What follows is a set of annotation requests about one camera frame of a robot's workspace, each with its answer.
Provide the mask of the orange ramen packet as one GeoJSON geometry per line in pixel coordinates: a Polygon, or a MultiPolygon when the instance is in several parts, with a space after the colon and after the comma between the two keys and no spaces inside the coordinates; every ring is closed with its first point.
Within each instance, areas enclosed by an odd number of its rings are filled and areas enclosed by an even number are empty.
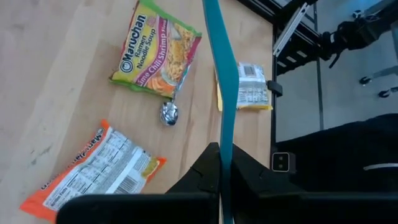
{"type": "Polygon", "coordinates": [[[102,120],[68,167],[20,205],[37,218],[55,221],[69,200],[91,194],[139,194],[166,158],[156,157],[102,120]]]}

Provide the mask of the teal plastic spoon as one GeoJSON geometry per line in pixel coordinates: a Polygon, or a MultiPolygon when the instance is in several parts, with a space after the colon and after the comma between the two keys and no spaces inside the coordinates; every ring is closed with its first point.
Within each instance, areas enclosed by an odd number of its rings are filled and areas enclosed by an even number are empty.
{"type": "Polygon", "coordinates": [[[213,61],[223,100],[220,127],[223,224],[234,224],[231,205],[231,164],[233,159],[234,121],[238,98],[239,75],[219,0],[202,0],[202,2],[213,61]]]}

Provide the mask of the black wheeled office chair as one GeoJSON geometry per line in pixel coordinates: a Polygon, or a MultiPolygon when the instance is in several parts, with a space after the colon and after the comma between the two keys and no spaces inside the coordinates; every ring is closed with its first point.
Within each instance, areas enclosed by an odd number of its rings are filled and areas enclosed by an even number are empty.
{"type": "Polygon", "coordinates": [[[352,21],[340,23],[334,32],[324,32],[320,36],[321,49],[327,59],[336,55],[330,68],[343,51],[368,47],[389,31],[398,59],[398,0],[381,0],[365,11],[354,11],[352,18],[352,21]]]}

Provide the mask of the black table edge clamp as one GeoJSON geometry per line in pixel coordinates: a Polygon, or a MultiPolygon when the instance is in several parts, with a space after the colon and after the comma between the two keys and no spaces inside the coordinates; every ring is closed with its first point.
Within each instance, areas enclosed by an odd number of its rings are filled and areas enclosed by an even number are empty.
{"type": "Polygon", "coordinates": [[[283,95],[283,87],[275,81],[267,81],[268,89],[276,96],[281,97],[283,95]]]}

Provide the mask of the lime chili shrimp ramen packet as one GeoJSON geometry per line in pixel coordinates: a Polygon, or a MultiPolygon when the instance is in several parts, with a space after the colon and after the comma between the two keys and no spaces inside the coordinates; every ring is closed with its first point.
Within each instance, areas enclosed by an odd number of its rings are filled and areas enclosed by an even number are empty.
{"type": "Polygon", "coordinates": [[[200,32],[163,11],[153,0],[138,0],[118,68],[109,80],[172,99],[200,41],[200,32]]]}

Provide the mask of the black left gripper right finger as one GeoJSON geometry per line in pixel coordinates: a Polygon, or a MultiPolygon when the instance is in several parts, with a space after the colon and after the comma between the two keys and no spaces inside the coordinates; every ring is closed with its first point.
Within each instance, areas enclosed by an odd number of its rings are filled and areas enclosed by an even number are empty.
{"type": "Polygon", "coordinates": [[[256,195],[308,194],[293,184],[287,173],[268,169],[235,144],[231,171],[233,179],[256,195]]]}

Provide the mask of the yellow ramen packet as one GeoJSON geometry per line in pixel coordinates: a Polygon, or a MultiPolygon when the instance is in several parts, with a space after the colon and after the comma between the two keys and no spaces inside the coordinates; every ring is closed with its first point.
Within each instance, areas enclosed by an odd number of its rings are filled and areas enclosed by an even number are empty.
{"type": "Polygon", "coordinates": [[[239,88],[237,110],[273,110],[271,91],[262,65],[238,62],[239,88]]]}

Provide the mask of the black chair seat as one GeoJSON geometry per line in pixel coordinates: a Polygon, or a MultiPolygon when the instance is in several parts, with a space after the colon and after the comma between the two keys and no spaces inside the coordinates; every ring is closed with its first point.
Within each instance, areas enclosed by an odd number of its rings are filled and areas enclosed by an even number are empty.
{"type": "Polygon", "coordinates": [[[309,192],[398,192],[398,113],[278,142],[296,157],[291,182],[309,192]]]}

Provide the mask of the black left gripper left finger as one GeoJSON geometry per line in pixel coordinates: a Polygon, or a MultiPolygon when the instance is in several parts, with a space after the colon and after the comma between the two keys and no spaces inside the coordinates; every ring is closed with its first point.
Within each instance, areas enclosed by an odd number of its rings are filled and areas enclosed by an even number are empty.
{"type": "Polygon", "coordinates": [[[219,194],[221,174],[220,146],[211,142],[186,174],[168,191],[169,193],[219,194]]]}

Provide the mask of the white metal bar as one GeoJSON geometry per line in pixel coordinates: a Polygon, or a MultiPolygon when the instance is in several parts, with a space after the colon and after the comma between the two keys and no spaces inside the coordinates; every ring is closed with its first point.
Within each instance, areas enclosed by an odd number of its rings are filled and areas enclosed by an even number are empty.
{"type": "Polygon", "coordinates": [[[292,17],[289,19],[288,23],[274,44],[273,56],[278,57],[280,55],[281,51],[284,49],[286,43],[289,41],[295,29],[300,24],[302,17],[305,15],[309,7],[310,5],[304,1],[295,8],[295,12],[292,14],[292,17]]]}

